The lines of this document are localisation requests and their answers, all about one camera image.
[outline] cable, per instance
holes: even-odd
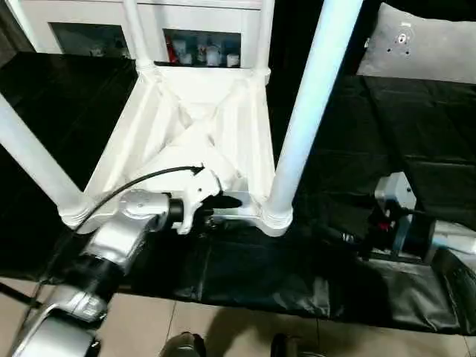
[[[19,336],[19,334],[22,332],[23,328],[25,327],[26,321],[30,317],[31,311],[35,309],[38,301],[38,297],[41,294],[43,287],[45,284],[51,279],[51,272],[53,270],[53,267],[55,263],[57,262],[58,257],[64,252],[66,246],[68,246],[69,242],[74,238],[76,233],[84,226],[84,224],[92,217],[93,214],[95,214],[102,206],[104,206],[107,202],[109,202],[111,199],[116,197],[119,193],[127,190],[131,186],[134,186],[135,184],[138,184],[139,182],[145,181],[147,179],[150,179],[152,177],[164,175],[166,173],[175,173],[178,171],[192,171],[194,174],[199,173],[200,171],[203,170],[203,167],[195,167],[195,166],[181,166],[181,167],[171,167],[169,169],[164,169],[164,170],[159,170],[155,171],[153,173],[148,173],[147,175],[135,178],[134,180],[120,186],[119,188],[115,189],[108,195],[106,195],[104,198],[102,198],[90,211],[84,219],[80,222],[80,224],[71,232],[71,234],[66,237],[65,239],[60,239],[59,242],[55,245],[53,252],[51,254],[51,258],[48,260],[48,264],[45,267],[45,270],[42,273],[42,277],[39,279],[35,291],[33,295],[30,298],[30,303],[28,304],[28,308],[25,311],[22,321],[19,325],[19,328],[17,329],[16,332],[16,337]]]

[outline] white stand base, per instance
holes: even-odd
[[[205,166],[240,208],[216,210],[217,219],[243,219],[270,236],[291,223],[263,215],[274,178],[266,104],[269,70],[161,67],[140,71],[129,100],[86,187],[99,197],[139,176],[178,166]],[[192,173],[184,171],[138,184],[182,197]],[[95,229],[112,214],[112,202]]]

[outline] white cabinet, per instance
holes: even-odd
[[[210,37],[220,33],[220,38],[229,34],[231,39],[239,35],[236,51],[239,51],[240,65],[251,67],[257,52],[259,1],[140,1],[139,14],[149,52],[155,61],[169,60],[168,53],[161,50],[167,48],[164,31],[174,36],[186,34],[184,30],[190,31],[186,34],[187,39],[201,34]],[[119,0],[21,0],[21,4],[44,52],[93,56],[129,53],[135,58],[129,24]],[[185,42],[188,47],[195,46],[192,52],[196,50],[196,45],[191,45],[189,40]]]

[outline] black cable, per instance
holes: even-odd
[[[181,166],[181,167],[171,167],[169,169],[164,169],[164,170],[159,170],[155,171],[153,173],[148,173],[147,175],[135,178],[134,180],[120,186],[116,190],[112,191],[108,195],[106,195],[103,199],[101,199],[90,211],[84,219],[81,221],[81,223],[71,232],[71,234],[66,237],[65,239],[60,239],[59,242],[55,245],[53,249],[53,253],[51,254],[51,258],[48,260],[48,264],[45,267],[45,270],[42,273],[42,277],[39,279],[35,291],[33,295],[30,298],[30,303],[28,304],[28,308],[25,311],[22,322],[19,325],[19,328],[17,329],[16,337],[19,336],[20,332],[23,330],[25,327],[26,321],[30,317],[31,311],[35,309],[37,302],[38,302],[38,297],[41,294],[43,287],[45,284],[51,279],[51,272],[53,270],[53,267],[55,263],[57,262],[58,257],[64,252],[66,246],[68,246],[69,242],[74,238],[76,233],[84,226],[84,224],[92,217],[93,214],[95,214],[102,206],[104,206],[107,202],[109,202],[111,199],[116,197],[119,193],[127,190],[129,187],[134,186],[135,184],[138,184],[139,182],[145,181],[147,179],[150,179],[152,177],[164,175],[165,173],[175,173],[178,171],[192,171],[194,174],[199,173],[200,171],[203,170],[203,167],[195,167],[195,166]]]
[[[0,294],[8,296],[19,303],[24,303],[28,305],[30,303],[31,297],[29,295],[23,294],[22,292],[8,286],[7,284],[0,283]],[[35,302],[35,309],[38,309],[42,304],[39,301]]]

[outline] tile floor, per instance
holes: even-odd
[[[32,283],[0,281],[27,294],[33,290]],[[0,295],[0,356],[10,346],[23,309],[20,303]],[[167,336],[183,331],[202,335],[209,357],[268,357],[271,340],[279,332],[320,341],[321,352],[327,357],[476,357],[476,338],[317,322],[121,294],[115,295],[100,329],[101,357],[157,356]]]

